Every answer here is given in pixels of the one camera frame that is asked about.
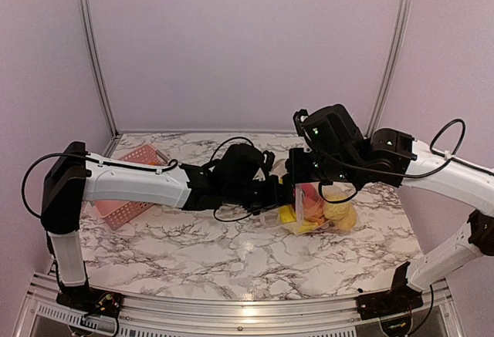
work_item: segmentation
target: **pink wall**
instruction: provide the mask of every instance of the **pink wall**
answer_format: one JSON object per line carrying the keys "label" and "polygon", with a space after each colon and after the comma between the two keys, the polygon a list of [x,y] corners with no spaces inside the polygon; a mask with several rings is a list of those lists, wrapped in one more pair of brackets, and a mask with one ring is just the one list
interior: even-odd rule
{"label": "pink wall", "polygon": [[399,0],[90,0],[122,130],[293,130],[345,103],[365,129]]}
{"label": "pink wall", "polygon": [[[34,270],[49,263],[41,224],[21,203],[20,182],[37,157],[72,140],[109,141],[77,0],[0,0],[0,330],[11,335]],[[40,206],[40,167],[29,182]]]}
{"label": "pink wall", "polygon": [[[413,0],[381,126],[430,142],[462,117],[467,136],[460,156],[494,167],[494,0]],[[440,146],[452,149],[452,132]],[[425,251],[448,238],[472,211],[453,200],[400,189]],[[492,335],[494,259],[482,258],[448,277],[467,337]]]}

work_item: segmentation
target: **orange object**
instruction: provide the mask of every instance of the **orange object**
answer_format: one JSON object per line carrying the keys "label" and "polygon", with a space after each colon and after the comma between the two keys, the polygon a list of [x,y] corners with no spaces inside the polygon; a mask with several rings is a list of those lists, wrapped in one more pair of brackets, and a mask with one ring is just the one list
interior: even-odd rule
{"label": "orange object", "polygon": [[[126,154],[120,160],[154,166],[164,165],[164,162],[157,156],[156,149],[149,144],[145,144]],[[97,201],[94,206],[96,206],[99,216],[106,221],[108,226],[112,230],[116,230],[137,215],[142,214],[153,204],[147,202]]]}
{"label": "orange object", "polygon": [[326,222],[324,217],[306,217],[306,220],[316,223],[318,227]]}

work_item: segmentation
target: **marble surface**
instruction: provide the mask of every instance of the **marble surface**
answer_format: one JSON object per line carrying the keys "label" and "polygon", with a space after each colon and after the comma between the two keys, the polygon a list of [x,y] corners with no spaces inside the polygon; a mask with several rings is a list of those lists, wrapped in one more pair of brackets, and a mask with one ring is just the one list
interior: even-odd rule
{"label": "marble surface", "polygon": [[[185,163],[202,164],[238,134],[126,134],[113,157],[152,143]],[[243,134],[286,158],[301,145],[290,134]],[[357,226],[346,235],[295,236],[258,217],[221,223],[211,211],[154,206],[112,232],[87,205],[81,243],[90,282],[120,291],[180,298],[285,300],[389,287],[397,265],[421,255],[392,187],[367,185],[353,201]]]}

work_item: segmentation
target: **black cable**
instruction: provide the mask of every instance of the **black cable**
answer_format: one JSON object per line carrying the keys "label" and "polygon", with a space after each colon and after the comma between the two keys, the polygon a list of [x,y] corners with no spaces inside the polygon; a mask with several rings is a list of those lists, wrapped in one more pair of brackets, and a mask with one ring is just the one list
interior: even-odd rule
{"label": "black cable", "polygon": [[111,337],[117,337],[118,332],[120,332],[120,322],[118,321],[118,316],[115,317],[115,333]]}
{"label": "black cable", "polygon": [[[455,123],[461,123],[462,124],[462,134],[460,135],[459,139],[458,139],[458,142],[455,146],[455,149],[453,150],[452,154],[456,154],[456,152],[458,152],[459,150],[459,147],[462,145],[462,142],[463,142],[463,137],[465,136],[465,128],[466,128],[466,125],[465,125],[465,121],[461,120],[461,119],[454,119],[453,121],[450,121],[447,125],[445,125],[440,131],[439,133],[436,134],[436,136],[434,137],[434,139],[432,140],[433,143],[435,143],[437,141],[437,139],[453,124]],[[322,155],[324,155],[326,158],[328,158],[329,160],[332,160],[334,163],[337,163],[343,167],[346,167],[348,169],[351,169],[351,170],[357,170],[357,171],[364,171],[364,172],[367,172],[367,173],[373,173],[373,174],[380,174],[380,175],[388,175],[388,176],[392,176],[392,177],[405,177],[407,179],[423,179],[425,177],[430,177],[431,175],[434,175],[436,173],[438,173],[439,171],[443,170],[445,167],[447,167],[454,159],[454,157],[452,158],[449,158],[446,162],[444,162],[440,167],[437,167],[435,168],[434,170],[431,170],[431,171],[428,171],[427,173],[423,173],[423,174],[418,174],[418,175],[410,175],[410,174],[400,174],[400,173],[392,173],[392,172],[389,172],[389,171],[380,171],[380,170],[374,170],[374,169],[369,169],[369,168],[366,168],[366,167],[360,167],[360,166],[355,166],[355,165],[352,165],[352,164],[349,164],[349,163],[345,163],[343,161],[340,161],[338,160],[336,157],[332,156],[331,154],[327,153],[325,150],[321,150],[321,149],[318,149],[318,148],[315,148],[313,145],[312,145],[312,142],[310,141],[309,137],[306,135],[306,142],[307,144],[309,145],[309,147],[312,149],[312,150],[315,150],[317,153],[321,153]]]}
{"label": "black cable", "polygon": [[427,314],[422,319],[422,321],[420,322],[420,324],[417,325],[417,328],[415,328],[413,331],[411,331],[410,333],[408,333],[408,337],[410,337],[411,335],[414,335],[425,324],[425,322],[427,321],[428,317],[432,313],[432,308],[434,308],[434,289],[432,288],[432,285],[430,285],[430,288],[431,288],[431,306],[429,307],[429,310],[428,310]]}
{"label": "black cable", "polygon": [[220,221],[222,223],[236,223],[237,221],[240,221],[240,220],[244,220],[246,219],[247,217],[251,217],[252,216],[252,213],[249,213],[247,214],[246,216],[242,216],[242,217],[239,217],[238,219],[232,219],[232,220],[223,220],[223,219],[220,219],[219,217],[216,216],[216,212],[218,210],[214,210],[213,211],[213,217],[216,219],[216,221]]}
{"label": "black cable", "polygon": [[56,258],[53,261],[53,264],[55,264],[55,276],[56,276],[56,284],[59,286],[59,289],[63,288],[63,283],[60,280],[60,274],[59,274],[59,263],[56,260]]}
{"label": "black cable", "polygon": [[[451,125],[454,125],[455,123],[462,123],[463,125],[463,132],[462,132],[462,138],[464,137],[465,135],[465,122],[461,119],[454,119],[452,121],[450,121],[448,124],[446,124],[440,131],[439,133],[434,137],[434,139],[432,140],[431,142],[431,147],[429,148],[429,150],[431,151],[431,153],[435,154],[436,156],[440,156],[440,157],[445,157],[446,155],[443,153],[443,152],[439,152],[438,150],[435,150],[434,149],[434,144],[435,142],[437,141],[437,139],[451,126]],[[476,170],[478,172],[481,172],[481,173],[484,173],[484,174],[488,174],[489,176],[491,177],[494,177],[494,172],[492,172],[491,170],[487,170],[487,169],[483,169],[481,167],[478,167],[476,165],[472,165],[471,163],[468,163],[468,162],[465,162],[463,160],[460,160],[459,158],[456,158],[456,157],[452,157],[451,158],[453,161],[455,161],[456,163],[459,163],[460,165],[463,165],[465,167],[469,167],[473,170]]]}
{"label": "black cable", "polygon": [[[37,217],[38,219],[41,219],[41,215],[37,214],[28,204],[27,198],[25,196],[25,185],[27,183],[28,177],[32,170],[38,166],[41,162],[44,160],[48,160],[50,158],[54,157],[72,157],[72,158],[77,158],[79,160],[85,160],[93,163],[100,163],[102,162],[103,165],[106,166],[114,166],[114,167],[123,167],[126,169],[131,169],[131,170],[139,170],[139,171],[153,171],[156,172],[160,170],[160,167],[145,167],[145,166],[134,166],[134,165],[126,165],[125,163],[118,163],[118,162],[109,162],[109,161],[99,161],[95,158],[91,158],[88,156],[83,156],[81,154],[74,154],[74,153],[50,153],[46,154],[43,157],[40,157],[38,160],[33,162],[31,166],[29,166],[28,170],[25,172],[24,177],[22,178],[22,183],[21,183],[21,197],[22,197],[22,203],[24,204],[25,209],[34,217]],[[178,166],[178,161],[173,159],[168,162],[168,167],[161,168],[162,172],[167,172],[170,170],[173,170],[175,167]]]}
{"label": "black cable", "polygon": [[216,149],[215,151],[213,152],[213,154],[211,155],[211,158],[209,159],[209,162],[213,161],[213,159],[215,158],[216,156],[216,153],[228,142],[231,142],[232,140],[245,140],[247,143],[249,143],[251,146],[255,147],[254,146],[254,143],[249,139],[249,138],[246,138],[245,136],[234,136],[233,138],[230,138],[230,139],[227,139],[225,140],[223,143],[221,143]]}
{"label": "black cable", "polygon": [[323,198],[328,204],[344,204],[345,202],[353,200],[355,196],[357,196],[358,194],[358,190],[355,190],[355,192],[351,196],[344,198],[343,200],[329,201],[323,195],[323,185],[324,185],[323,182],[320,181],[319,184],[317,185],[317,191],[319,192],[321,198]]}

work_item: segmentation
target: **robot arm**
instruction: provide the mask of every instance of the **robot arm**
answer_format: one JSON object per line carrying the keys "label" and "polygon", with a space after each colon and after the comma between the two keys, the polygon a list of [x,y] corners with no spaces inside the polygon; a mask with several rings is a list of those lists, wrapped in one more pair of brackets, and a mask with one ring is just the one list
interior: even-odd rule
{"label": "robot arm", "polygon": [[[492,175],[454,160],[438,170],[446,162],[444,158],[397,130],[378,130],[364,138],[341,105],[310,116],[301,110],[294,115],[294,122],[309,148],[290,149],[288,174],[282,184],[269,175],[272,153],[261,153],[246,144],[230,146],[223,158],[201,167],[149,167],[88,154],[83,143],[72,143],[46,176],[43,191],[42,224],[59,266],[61,293],[57,301],[87,311],[103,294],[89,287],[82,259],[78,230],[83,201],[145,201],[186,211],[235,204],[259,214],[292,203],[294,184],[341,181],[352,183],[356,190],[370,182],[417,187],[476,209],[446,242],[397,268],[390,290],[360,296],[357,306],[362,319],[421,307],[421,293],[431,283],[474,258],[494,255]],[[264,180],[254,179],[259,169]]]}
{"label": "robot arm", "polygon": [[[434,170],[445,160],[429,151],[427,144],[415,141],[417,160],[407,174]],[[476,209],[469,220],[446,242],[418,261],[411,261],[407,271],[410,288],[422,292],[435,281],[483,254],[494,255],[494,178],[452,161],[445,169],[423,179],[404,179],[403,185],[421,188],[463,202]]]}

